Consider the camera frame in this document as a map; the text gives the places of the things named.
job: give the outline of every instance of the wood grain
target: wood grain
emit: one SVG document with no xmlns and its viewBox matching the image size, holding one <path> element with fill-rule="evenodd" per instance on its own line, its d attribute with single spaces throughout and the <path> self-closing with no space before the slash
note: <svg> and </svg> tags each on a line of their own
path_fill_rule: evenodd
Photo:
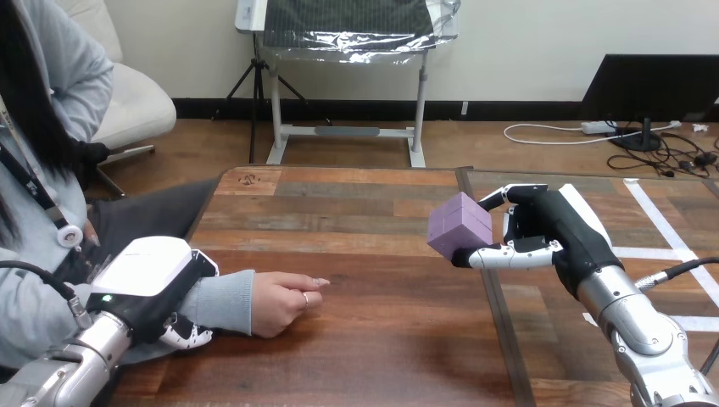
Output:
<svg viewBox="0 0 719 407">
<path fill-rule="evenodd" d="M 326 278 L 325 306 L 273 340 L 226 333 L 134 366 L 113 405 L 514 405 L 480 274 L 426 245 L 453 171 L 269 170 L 250 189 L 237 180 L 258 171 L 228 171 L 192 245 L 222 273 Z"/>
<path fill-rule="evenodd" d="M 224 333 L 195 352 L 133 366 L 112 405 L 515 405 L 481 273 L 453 268 L 426 245 L 426 217 L 458 192 L 448 182 L 453 171 L 263 170 L 260 186 L 239 181 L 250 169 L 226 174 L 192 245 L 222 273 L 327 278 L 326 306 L 274 340 Z M 616 246 L 669 248 L 619 179 L 480 172 L 469 179 L 477 196 L 511 182 L 571 183 Z M 705 186 L 652 181 L 645 191 L 691 249 L 719 255 L 719 199 Z M 493 213 L 497 240 L 501 213 Z M 622 262 L 632 279 L 677 264 Z M 707 270 L 719 278 L 719 266 Z M 500 270 L 499 282 L 537 406 L 630 405 L 609 344 L 553 268 Z M 670 315 L 719 316 L 689 273 L 648 295 Z M 689 358 L 700 365 L 716 334 L 688 339 Z M 718 371 L 709 375 L 715 384 Z"/>
</svg>

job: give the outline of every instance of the white wall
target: white wall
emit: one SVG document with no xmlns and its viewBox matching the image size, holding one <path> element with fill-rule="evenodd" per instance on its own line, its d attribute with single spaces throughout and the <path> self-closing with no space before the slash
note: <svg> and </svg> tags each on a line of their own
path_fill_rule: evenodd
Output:
<svg viewBox="0 0 719 407">
<path fill-rule="evenodd" d="M 173 98 L 223 98 L 251 58 L 237 0 L 106 2 L 125 62 Z M 719 53 L 719 2 L 464 0 L 460 32 L 430 53 L 430 100 L 581 100 L 605 53 Z M 409 100 L 417 68 L 291 62 L 281 74 L 307 98 Z"/>
</svg>

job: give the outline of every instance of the white chair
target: white chair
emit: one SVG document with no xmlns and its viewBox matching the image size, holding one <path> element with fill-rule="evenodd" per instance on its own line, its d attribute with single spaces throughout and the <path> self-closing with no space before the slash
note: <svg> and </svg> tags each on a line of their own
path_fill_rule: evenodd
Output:
<svg viewBox="0 0 719 407">
<path fill-rule="evenodd" d="M 123 65 L 122 48 L 104 0 L 55 0 L 78 25 L 105 47 L 114 62 L 114 90 L 108 113 L 93 142 L 101 142 L 111 150 L 150 137 L 161 136 L 175 126 L 177 113 L 170 97 L 159 85 L 141 72 Z M 110 155 L 105 165 L 142 153 L 151 153 L 154 146 L 130 148 Z M 100 178 L 119 194 L 125 193 L 100 169 Z"/>
</svg>

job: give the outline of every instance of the tripod stand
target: tripod stand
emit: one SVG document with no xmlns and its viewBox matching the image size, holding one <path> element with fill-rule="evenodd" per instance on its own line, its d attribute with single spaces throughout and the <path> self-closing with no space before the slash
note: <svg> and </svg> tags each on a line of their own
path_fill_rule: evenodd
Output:
<svg viewBox="0 0 719 407">
<path fill-rule="evenodd" d="M 249 63 L 249 67 L 247 70 L 245 70 L 245 73 L 242 74 L 242 77 L 240 77 L 240 80 L 237 81 L 237 84 L 235 87 L 232 88 L 230 91 L 230 94 L 227 95 L 227 98 L 225 98 L 225 110 L 228 110 L 230 108 L 230 102 L 232 100 L 232 96 L 235 95 L 235 92 L 237 92 L 237 89 L 242 85 L 242 83 L 247 79 L 250 72 L 254 70 L 254 89 L 252 92 L 252 130 L 250 131 L 250 142 L 249 142 L 249 163 L 254 164 L 254 144 L 255 144 L 255 137 L 257 132 L 257 109 L 258 105 L 265 104 L 265 90 L 262 87 L 262 70 L 270 70 L 270 66 L 265 62 L 264 59 L 262 59 L 259 56 L 259 50 L 257 47 L 257 34 L 252 34 L 252 45 L 254 49 L 254 58 Z M 305 107 L 309 107 L 309 103 L 307 102 L 307 99 L 304 98 L 297 90 L 292 87 L 292 85 L 289 84 L 289 82 L 285 81 L 284 78 L 281 76 L 278 76 L 278 79 L 284 85 L 290 92 L 292 92 L 299 100 L 304 104 Z M 219 119 L 221 117 L 221 111 L 222 107 L 219 107 L 215 111 L 215 115 L 212 116 L 212 120 Z M 326 119 L 327 123 L 329 125 L 332 125 L 331 121 L 329 119 Z"/>
</svg>

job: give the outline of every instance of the foam cube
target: foam cube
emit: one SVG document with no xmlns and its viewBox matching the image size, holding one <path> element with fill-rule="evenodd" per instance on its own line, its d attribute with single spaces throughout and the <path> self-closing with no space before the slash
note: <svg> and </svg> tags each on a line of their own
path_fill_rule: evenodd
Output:
<svg viewBox="0 0 719 407">
<path fill-rule="evenodd" d="M 479 248 L 492 243 L 492 216 L 464 192 L 429 215 L 427 244 L 445 259 L 451 260 L 458 248 Z"/>
</svg>

